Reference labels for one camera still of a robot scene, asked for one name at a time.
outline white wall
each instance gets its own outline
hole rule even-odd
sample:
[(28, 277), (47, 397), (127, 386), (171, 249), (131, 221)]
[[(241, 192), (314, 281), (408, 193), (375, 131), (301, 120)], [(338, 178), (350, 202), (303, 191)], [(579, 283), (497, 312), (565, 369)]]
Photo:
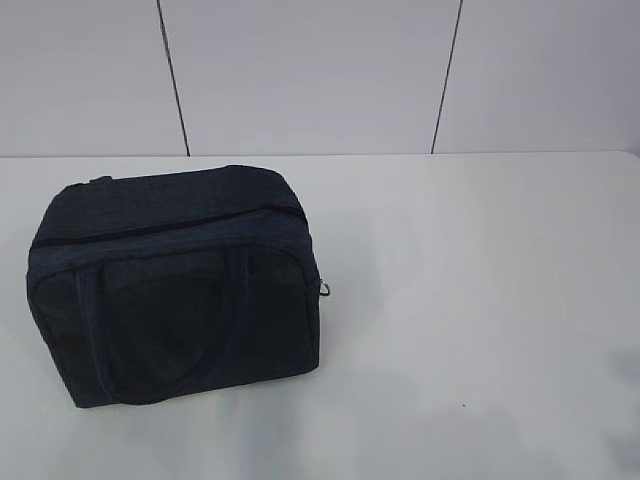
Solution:
[(640, 153), (640, 2), (465, 0), (436, 152)]
[(0, 156), (184, 153), (153, 1), (2, 0)]
[(163, 0), (191, 153), (431, 149), (457, 0)]
[[(195, 155), (428, 153), (459, 0), (161, 0)], [(436, 152), (640, 153), (640, 1), (464, 0)], [(154, 0), (5, 0), (0, 157), (182, 155)]]

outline white table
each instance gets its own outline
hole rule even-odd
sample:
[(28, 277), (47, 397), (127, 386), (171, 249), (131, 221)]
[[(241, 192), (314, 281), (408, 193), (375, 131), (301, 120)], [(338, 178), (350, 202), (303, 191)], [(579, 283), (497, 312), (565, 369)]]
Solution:
[[(30, 317), (65, 184), (282, 172), (322, 275), (321, 366), (149, 407), (73, 407)], [(640, 161), (623, 153), (6, 160), (2, 478), (640, 478)]]

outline metal ring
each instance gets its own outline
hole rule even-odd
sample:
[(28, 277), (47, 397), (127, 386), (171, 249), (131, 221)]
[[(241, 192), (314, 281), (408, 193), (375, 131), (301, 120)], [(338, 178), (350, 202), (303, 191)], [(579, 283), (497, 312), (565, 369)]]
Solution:
[(329, 295), (331, 295), (331, 288), (329, 288), (329, 284), (320, 279), (320, 296), (328, 297)]

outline zipper track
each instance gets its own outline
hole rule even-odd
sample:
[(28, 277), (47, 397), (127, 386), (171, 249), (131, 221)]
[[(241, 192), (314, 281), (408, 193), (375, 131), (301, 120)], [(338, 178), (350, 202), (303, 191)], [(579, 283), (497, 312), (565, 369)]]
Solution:
[(298, 210), (297, 208), (290, 207), (260, 207), (252, 210), (244, 210), (242, 212), (237, 213), (229, 213), (225, 215), (215, 215), (212, 217), (204, 217), (199, 218), (197, 220), (187, 220), (184, 222), (174, 222), (163, 225), (153, 225), (149, 227), (135, 228), (130, 230), (119, 230), (115, 232), (107, 232), (107, 233), (99, 233), (93, 235), (85, 235), (83, 237), (51, 237), (45, 238), (42, 240), (34, 240), (31, 244), (30, 251), (39, 250), (42, 248), (48, 247), (66, 247), (70, 245), (86, 245), (89, 243), (99, 243), (99, 242), (107, 242), (110, 240), (120, 240), (123, 238), (129, 237), (139, 237), (142, 235), (150, 235), (153, 233), (161, 233), (170, 230), (179, 230), (183, 228), (190, 227), (198, 227), (200, 225), (205, 225), (207, 223), (211, 223), (217, 220), (226, 220), (233, 217), (238, 217), (240, 215), (245, 215), (249, 213), (255, 213), (260, 210), (274, 210), (280, 213), (284, 213), (286, 215), (290, 215), (302, 220), (306, 225), (308, 225), (307, 218), (303, 212)]

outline dark navy bag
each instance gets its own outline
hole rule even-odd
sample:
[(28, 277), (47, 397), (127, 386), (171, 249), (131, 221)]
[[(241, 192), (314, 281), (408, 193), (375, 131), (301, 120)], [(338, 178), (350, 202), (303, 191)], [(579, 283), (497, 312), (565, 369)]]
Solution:
[(285, 180), (229, 166), (65, 188), (33, 240), (27, 296), (87, 408), (313, 370), (320, 284)]

